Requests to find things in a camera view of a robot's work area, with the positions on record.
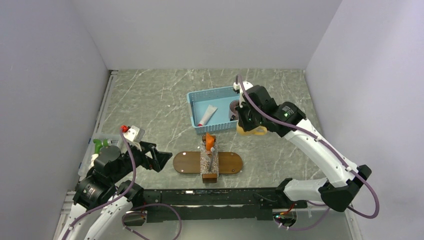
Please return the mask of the yellow mug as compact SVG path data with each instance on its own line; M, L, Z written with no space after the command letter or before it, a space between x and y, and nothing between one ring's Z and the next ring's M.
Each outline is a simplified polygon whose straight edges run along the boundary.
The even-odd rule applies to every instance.
M252 130L245 131L241 126L237 125L236 132L241 136L250 136L250 135L263 136L267 134L268 130L264 126L258 126Z

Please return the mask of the purple mug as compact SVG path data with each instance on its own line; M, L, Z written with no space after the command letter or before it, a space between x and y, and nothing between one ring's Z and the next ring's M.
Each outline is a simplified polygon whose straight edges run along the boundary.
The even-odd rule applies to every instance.
M239 106L239 100L233 100L229 105L229 120L230 121L237 121L239 119L238 111L236 110L236 107Z

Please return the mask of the orange toothpaste tube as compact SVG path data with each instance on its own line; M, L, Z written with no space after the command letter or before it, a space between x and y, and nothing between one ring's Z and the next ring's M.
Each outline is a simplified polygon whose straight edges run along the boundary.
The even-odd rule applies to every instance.
M202 136L202 141L204 143L205 149L207 151L211 151L212 148L215 146L216 137L207 132L205 135Z

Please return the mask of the clear acrylic toothbrush holder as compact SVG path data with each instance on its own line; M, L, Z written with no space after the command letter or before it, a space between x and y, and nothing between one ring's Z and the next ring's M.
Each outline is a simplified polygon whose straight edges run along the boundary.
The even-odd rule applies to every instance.
M203 184L215 184L219 176L218 144L209 133L202 136L200 150L200 175Z

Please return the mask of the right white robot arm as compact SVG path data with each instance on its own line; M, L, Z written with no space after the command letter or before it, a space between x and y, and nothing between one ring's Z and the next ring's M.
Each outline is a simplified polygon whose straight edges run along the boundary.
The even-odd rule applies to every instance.
M316 180L286 178L277 188L276 203L287 208L297 201L322 202L337 212L345 211L372 171L334 150L305 113L294 103L277 104L265 87L244 81L233 84L239 94L237 132L278 134L297 146L324 173Z

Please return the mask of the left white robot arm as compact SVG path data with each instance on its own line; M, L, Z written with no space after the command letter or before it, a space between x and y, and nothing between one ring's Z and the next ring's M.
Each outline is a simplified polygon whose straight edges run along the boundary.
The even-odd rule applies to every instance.
M125 153L116 145L95 148L92 166L75 186L60 240L99 240L117 218L145 204L135 178L116 184L128 174L135 177L137 167L160 172L173 154L145 141L126 146Z

